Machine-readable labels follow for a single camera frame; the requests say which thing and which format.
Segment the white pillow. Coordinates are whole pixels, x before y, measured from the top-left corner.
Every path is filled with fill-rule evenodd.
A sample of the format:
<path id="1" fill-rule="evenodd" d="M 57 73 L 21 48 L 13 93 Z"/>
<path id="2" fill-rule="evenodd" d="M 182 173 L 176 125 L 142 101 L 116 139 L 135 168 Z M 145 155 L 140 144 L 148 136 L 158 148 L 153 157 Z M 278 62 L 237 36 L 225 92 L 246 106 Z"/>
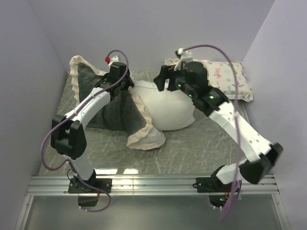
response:
<path id="1" fill-rule="evenodd" d="M 129 89 L 137 109 L 145 120 L 145 126 L 128 138 L 127 146 L 137 150 L 151 150 L 165 143 L 164 131 L 186 128 L 194 123 L 195 106 L 181 91 L 170 92 L 165 84 L 158 91 L 154 83 L 137 80 Z"/>

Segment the grey pillowcase with cream trim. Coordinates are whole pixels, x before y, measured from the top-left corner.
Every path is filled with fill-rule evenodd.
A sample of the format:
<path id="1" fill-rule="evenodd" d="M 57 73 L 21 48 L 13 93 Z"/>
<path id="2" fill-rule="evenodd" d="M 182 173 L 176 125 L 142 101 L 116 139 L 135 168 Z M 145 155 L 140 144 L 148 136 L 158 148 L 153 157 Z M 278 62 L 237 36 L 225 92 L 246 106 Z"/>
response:
<path id="1" fill-rule="evenodd" d="M 95 68 L 79 55 L 73 56 L 69 65 L 72 90 L 78 105 L 101 80 L 106 80 L 107 73 Z M 153 125 L 147 107 L 134 88 L 121 91 L 97 112 L 88 126 L 125 131 L 128 136 L 127 147 L 130 149 L 151 150 L 165 143 L 164 133 Z"/>

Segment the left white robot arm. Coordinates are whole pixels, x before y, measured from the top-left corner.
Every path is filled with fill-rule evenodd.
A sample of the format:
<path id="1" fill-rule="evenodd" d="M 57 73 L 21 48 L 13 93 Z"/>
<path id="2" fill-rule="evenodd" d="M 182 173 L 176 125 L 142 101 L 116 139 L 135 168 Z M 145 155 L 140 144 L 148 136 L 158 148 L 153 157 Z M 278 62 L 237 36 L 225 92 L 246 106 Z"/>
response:
<path id="1" fill-rule="evenodd" d="M 52 119 L 50 145 L 70 165 L 70 184 L 75 193 L 91 193 L 102 189 L 95 170 L 85 156 L 87 141 L 84 129 L 97 113 L 121 92 L 133 86 L 128 65 L 115 61 L 88 95 L 70 112 Z"/>

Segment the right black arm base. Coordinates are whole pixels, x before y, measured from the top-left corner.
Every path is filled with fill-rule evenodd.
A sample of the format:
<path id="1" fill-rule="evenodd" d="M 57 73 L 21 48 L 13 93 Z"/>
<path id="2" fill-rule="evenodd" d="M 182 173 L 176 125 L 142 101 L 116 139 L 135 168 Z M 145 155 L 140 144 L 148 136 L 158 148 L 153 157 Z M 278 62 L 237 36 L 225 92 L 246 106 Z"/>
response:
<path id="1" fill-rule="evenodd" d="M 223 184 L 215 178 L 197 177 L 192 187 L 197 190 L 197 193 L 208 193 L 212 207 L 222 210 L 230 197 L 232 183 Z"/>

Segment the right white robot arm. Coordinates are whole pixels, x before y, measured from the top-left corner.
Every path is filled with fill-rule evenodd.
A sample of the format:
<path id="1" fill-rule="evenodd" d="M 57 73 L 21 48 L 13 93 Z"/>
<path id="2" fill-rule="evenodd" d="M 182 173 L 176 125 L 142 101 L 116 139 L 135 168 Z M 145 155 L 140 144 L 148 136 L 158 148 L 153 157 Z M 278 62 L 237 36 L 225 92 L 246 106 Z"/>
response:
<path id="1" fill-rule="evenodd" d="M 237 144 L 245 158 L 215 170 L 205 185 L 207 192 L 221 192 L 237 181 L 258 184 L 275 166 L 283 148 L 262 137 L 236 110 L 235 103 L 218 88 L 209 85 L 207 70 L 199 62 L 163 65 L 154 78 L 158 90 L 181 91 L 193 105 L 217 123 Z"/>

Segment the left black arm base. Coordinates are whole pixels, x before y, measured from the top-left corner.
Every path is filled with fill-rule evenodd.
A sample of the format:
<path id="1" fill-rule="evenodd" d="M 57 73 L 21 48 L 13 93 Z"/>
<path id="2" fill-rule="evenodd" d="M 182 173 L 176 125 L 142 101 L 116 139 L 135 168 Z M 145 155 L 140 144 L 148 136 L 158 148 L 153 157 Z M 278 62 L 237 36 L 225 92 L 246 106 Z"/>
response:
<path id="1" fill-rule="evenodd" d="M 112 179 L 97 179 L 95 170 L 93 170 L 93 173 L 88 180 L 81 180 L 78 175 L 69 178 L 68 173 L 67 178 L 70 181 L 68 193 L 78 194 L 79 209 L 82 209 L 85 212 L 95 213 L 104 211 L 110 206 Z M 101 194 L 105 194 L 108 197 L 108 202 L 103 208 L 94 210 L 93 207 L 98 204 Z"/>

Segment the floral print pillow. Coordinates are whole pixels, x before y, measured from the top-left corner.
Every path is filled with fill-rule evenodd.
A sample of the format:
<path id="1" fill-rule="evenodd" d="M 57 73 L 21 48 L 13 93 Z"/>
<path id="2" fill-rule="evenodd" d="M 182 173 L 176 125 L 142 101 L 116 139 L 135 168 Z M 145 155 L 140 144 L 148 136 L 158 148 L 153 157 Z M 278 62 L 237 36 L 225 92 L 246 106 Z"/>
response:
<path id="1" fill-rule="evenodd" d="M 239 99 L 245 102 L 253 100 L 253 92 L 247 81 L 243 63 L 210 61 L 194 59 L 184 64 L 187 69 L 193 69 L 200 74 L 192 74 L 192 83 L 199 87 L 215 87 L 222 91 L 230 100 Z"/>

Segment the aluminium mounting rail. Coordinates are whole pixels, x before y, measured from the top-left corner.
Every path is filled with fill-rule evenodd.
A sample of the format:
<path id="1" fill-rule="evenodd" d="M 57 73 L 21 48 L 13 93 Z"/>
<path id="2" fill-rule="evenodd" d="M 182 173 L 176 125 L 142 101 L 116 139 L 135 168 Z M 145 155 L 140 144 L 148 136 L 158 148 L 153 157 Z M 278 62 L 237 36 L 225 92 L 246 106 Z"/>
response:
<path id="1" fill-rule="evenodd" d="M 237 144 L 201 112 L 188 128 L 166 132 L 159 149 L 125 146 L 120 131 L 86 129 L 89 162 L 112 179 L 95 213 L 78 209 L 69 194 L 68 167 L 41 169 L 31 179 L 20 228 L 23 230 L 282 230 L 278 187 L 273 175 L 260 184 L 242 183 L 240 199 L 220 221 L 220 208 L 193 184 L 223 164 L 236 161 Z"/>

